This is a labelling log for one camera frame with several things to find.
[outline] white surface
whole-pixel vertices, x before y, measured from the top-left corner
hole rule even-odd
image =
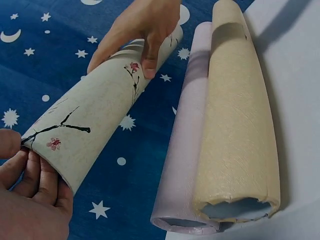
[[[238,225],[209,237],[168,233],[166,240],[300,240],[319,236],[319,12],[319,0],[255,0],[245,12],[268,90],[285,210],[271,219]]]

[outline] wallpaper roll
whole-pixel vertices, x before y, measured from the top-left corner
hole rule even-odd
[[[160,47],[157,70],[182,39],[178,25]],[[140,48],[120,50],[79,81],[22,136],[22,145],[46,159],[76,193],[93,163],[150,82]]]
[[[215,233],[219,223],[196,216],[192,192],[197,173],[208,82],[211,22],[194,32],[179,106],[150,221],[176,233]]]
[[[280,206],[273,120],[249,30],[232,0],[213,7],[207,90],[197,214],[218,222],[271,216]]]

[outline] beige wallpaper roll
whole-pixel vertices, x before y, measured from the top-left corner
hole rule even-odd
[[[213,7],[207,91],[196,212],[218,222],[271,216],[280,206],[272,115],[249,30],[232,0]]]

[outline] fingernail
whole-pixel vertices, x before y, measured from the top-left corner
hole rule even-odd
[[[148,68],[144,71],[144,77],[146,79],[153,79],[156,75],[156,70],[152,68]]]

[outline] white dot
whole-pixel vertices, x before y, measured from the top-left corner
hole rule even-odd
[[[185,24],[190,18],[190,12],[188,8],[184,5],[180,5],[180,19],[178,21],[179,25]]]
[[[48,102],[49,99],[50,99],[49,95],[43,95],[42,96],[42,101],[44,101],[44,102]]]
[[[120,166],[123,166],[126,164],[126,159],[124,157],[119,157],[116,162],[120,165]]]

